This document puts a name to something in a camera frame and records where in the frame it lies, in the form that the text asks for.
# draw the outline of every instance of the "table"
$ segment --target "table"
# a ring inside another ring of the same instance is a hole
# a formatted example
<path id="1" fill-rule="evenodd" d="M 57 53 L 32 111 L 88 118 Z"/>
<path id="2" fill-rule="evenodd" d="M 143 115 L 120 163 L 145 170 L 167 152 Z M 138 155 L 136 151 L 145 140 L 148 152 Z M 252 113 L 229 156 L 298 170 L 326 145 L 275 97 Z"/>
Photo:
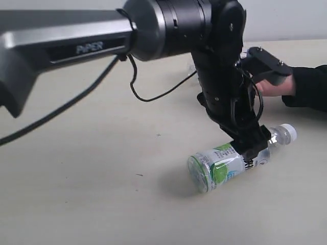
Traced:
<path id="1" fill-rule="evenodd" d="M 327 40 L 261 45 L 292 66 L 327 64 Z M 1 110 L 3 136 L 88 86 L 112 58 L 43 74 L 23 115 Z M 151 97 L 188 73 L 189 55 L 138 62 L 138 92 Z M 190 154 L 230 141 L 198 104 L 196 78 L 153 103 L 129 88 L 119 63 L 88 98 L 0 148 L 2 245 L 325 244 L 327 116 L 265 99 L 261 122 L 292 124 L 298 140 L 262 167 L 197 194 Z"/>

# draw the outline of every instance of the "robotic arm link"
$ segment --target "robotic arm link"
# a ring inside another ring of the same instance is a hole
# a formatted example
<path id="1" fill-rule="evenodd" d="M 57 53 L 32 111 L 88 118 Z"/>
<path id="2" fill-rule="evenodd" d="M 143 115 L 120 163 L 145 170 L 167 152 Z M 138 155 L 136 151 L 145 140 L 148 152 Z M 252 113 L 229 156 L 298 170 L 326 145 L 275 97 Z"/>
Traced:
<path id="1" fill-rule="evenodd" d="M 240 58 L 246 11 L 237 0 L 128 0 L 117 10 L 0 11 L 0 104 L 22 113 L 39 74 L 109 55 L 141 61 L 191 53 L 208 116 L 246 161 L 270 132 L 255 114 L 255 82 L 292 71 L 259 47 Z"/>

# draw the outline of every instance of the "white bottle cap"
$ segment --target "white bottle cap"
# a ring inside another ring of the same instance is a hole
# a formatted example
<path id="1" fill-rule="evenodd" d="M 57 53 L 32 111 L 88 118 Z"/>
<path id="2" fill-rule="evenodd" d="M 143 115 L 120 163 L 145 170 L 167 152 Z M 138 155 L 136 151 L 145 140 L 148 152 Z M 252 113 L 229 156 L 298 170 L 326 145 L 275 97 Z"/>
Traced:
<path id="1" fill-rule="evenodd" d="M 297 133 L 295 128 L 289 124 L 282 124 L 281 127 L 287 130 L 291 136 L 291 142 L 294 142 L 297 139 Z"/>

